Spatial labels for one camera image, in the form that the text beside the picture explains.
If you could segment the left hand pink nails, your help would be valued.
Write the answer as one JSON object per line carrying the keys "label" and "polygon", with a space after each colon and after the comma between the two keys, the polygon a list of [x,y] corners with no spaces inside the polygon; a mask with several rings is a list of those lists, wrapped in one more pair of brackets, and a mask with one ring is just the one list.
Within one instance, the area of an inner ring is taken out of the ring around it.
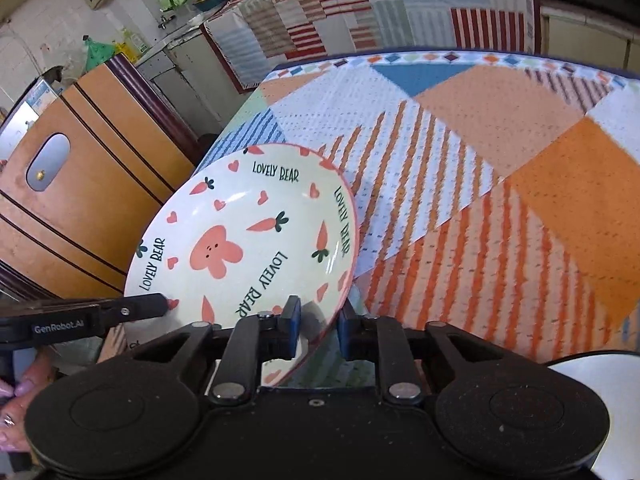
{"label": "left hand pink nails", "polygon": [[40,349],[35,361],[24,371],[16,387],[4,380],[1,382],[1,397],[8,399],[1,409],[1,451],[29,452],[24,419],[29,405],[50,383],[54,376],[54,366],[50,352]]}

